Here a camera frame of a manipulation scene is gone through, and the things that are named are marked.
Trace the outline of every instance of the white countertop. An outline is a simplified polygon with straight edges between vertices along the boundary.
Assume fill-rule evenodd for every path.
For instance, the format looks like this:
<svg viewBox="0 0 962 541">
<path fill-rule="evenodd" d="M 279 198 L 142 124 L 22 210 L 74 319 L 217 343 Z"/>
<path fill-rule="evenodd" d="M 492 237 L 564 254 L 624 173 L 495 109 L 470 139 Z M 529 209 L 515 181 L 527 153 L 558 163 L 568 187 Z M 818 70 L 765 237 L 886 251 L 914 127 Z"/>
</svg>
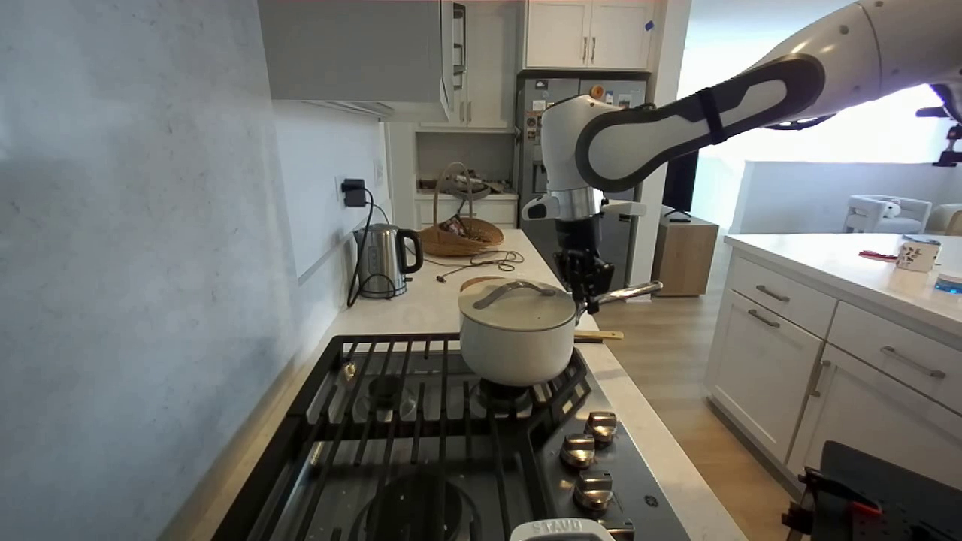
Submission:
<svg viewBox="0 0 962 541">
<path fill-rule="evenodd" d="M 941 262 L 930 275 L 859 257 L 862 251 L 895 257 L 900 234 L 732 234 L 729 241 L 736 254 L 805 278 L 832 297 L 962 346 L 962 294 L 934 290 L 937 269 L 962 264 L 962 237 L 934 237 Z"/>
<path fill-rule="evenodd" d="M 248 434 L 238 439 L 233 453 L 223 461 L 223 473 L 212 475 L 212 489 L 201 489 L 194 499 L 197 515 L 177 526 L 191 538 L 212 538 L 227 509 L 238 496 L 243 477 L 251 475 L 257 456 L 273 435 L 273 427 L 295 390 L 302 388 L 309 362 L 327 346 L 338 335 L 444 335 L 460 328 L 456 293 L 470 278 L 527 278 L 538 282 L 557 282 L 547 264 L 535 257 L 533 245 L 520 233 L 506 233 L 501 251 L 520 254 L 527 262 L 515 264 L 511 275 L 499 269 L 470 269 L 450 275 L 444 282 L 437 278 L 463 262 L 427 262 L 410 282 L 410 293 L 394 302 L 359 302 L 345 310 L 321 336 L 316 336 L 316 353 L 303 356 L 302 366 L 291 366 L 282 382 L 265 400 L 265 409 L 251 422 Z M 744 538 L 732 515 L 723 509 L 717 494 L 707 488 L 700 473 L 691 467 L 685 452 L 667 434 L 662 418 L 635 388 L 621 363 L 609 356 L 606 346 L 576 346 L 597 380 L 606 403 L 619 416 L 629 439 L 635 441 L 642 462 L 652 470 L 652 477 L 662 483 L 663 499 L 682 519 L 691 538 Z"/>
</svg>

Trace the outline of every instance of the refrigerator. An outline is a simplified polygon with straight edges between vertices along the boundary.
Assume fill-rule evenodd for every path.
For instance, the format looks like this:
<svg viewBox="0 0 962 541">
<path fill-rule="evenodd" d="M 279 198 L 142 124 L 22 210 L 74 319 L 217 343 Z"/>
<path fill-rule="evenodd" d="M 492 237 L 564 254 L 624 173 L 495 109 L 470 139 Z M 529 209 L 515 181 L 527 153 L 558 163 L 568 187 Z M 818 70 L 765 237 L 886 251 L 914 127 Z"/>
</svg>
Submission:
<svg viewBox="0 0 962 541">
<path fill-rule="evenodd" d="M 518 76 L 518 103 L 515 103 L 515 124 L 518 124 L 518 210 L 543 195 L 547 178 L 541 167 L 541 112 L 558 100 L 570 100 L 579 94 L 602 94 L 609 103 L 642 105 L 649 100 L 649 76 L 647 73 L 563 73 L 563 70 L 529 70 Z M 638 201 L 638 187 L 629 193 L 606 193 L 606 198 L 629 198 Z M 529 234 L 541 260 L 557 272 L 557 226 L 523 221 L 518 213 L 518 226 Z M 635 226 L 638 218 L 629 213 L 602 213 L 597 218 L 597 257 L 614 264 L 609 290 L 629 286 L 632 278 L 632 254 L 635 254 Z"/>
</svg>

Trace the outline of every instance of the saucepan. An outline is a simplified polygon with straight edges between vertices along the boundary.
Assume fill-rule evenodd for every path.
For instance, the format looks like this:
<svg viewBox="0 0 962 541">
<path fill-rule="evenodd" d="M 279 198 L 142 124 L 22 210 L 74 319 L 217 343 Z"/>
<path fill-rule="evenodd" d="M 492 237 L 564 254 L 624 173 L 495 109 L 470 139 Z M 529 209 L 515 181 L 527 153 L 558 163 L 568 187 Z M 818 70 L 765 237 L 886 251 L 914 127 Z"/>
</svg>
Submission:
<svg viewBox="0 0 962 541">
<path fill-rule="evenodd" d="M 616 290 L 597 303 L 657 293 L 662 282 Z M 557 380 L 574 349 L 583 307 L 557 286 L 481 278 L 460 290 L 460 356 L 487 382 L 529 388 Z"/>
</svg>

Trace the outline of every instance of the robotic arm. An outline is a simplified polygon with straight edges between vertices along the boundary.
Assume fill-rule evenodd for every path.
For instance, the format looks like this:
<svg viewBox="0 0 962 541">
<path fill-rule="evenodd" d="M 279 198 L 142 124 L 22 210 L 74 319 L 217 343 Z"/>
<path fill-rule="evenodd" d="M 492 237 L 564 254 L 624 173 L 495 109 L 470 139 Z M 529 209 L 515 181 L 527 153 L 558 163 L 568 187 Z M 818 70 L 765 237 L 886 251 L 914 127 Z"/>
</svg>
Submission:
<svg viewBox="0 0 962 541">
<path fill-rule="evenodd" d="M 576 302 L 594 297 L 609 280 L 592 226 L 602 193 L 632 191 L 657 167 L 732 136 L 804 129 L 914 86 L 932 86 L 962 124 L 960 0 L 859 0 L 804 29 L 745 73 L 662 109 L 614 109 L 588 98 L 557 103 L 541 116 L 547 193 L 523 218 L 557 221 L 563 280 Z"/>
</svg>

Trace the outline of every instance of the gas stove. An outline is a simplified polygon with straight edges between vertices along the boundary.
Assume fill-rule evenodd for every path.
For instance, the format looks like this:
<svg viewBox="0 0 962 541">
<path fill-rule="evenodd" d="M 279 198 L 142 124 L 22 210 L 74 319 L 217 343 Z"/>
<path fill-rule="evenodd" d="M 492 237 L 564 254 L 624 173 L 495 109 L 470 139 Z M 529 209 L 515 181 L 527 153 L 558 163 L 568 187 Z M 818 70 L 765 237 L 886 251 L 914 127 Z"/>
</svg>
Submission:
<svg viewBox="0 0 962 541">
<path fill-rule="evenodd" d="M 576 349 L 499 388 L 456 335 L 381 335 L 327 343 L 217 538 L 506 541 L 553 518 L 685 538 Z"/>
</svg>

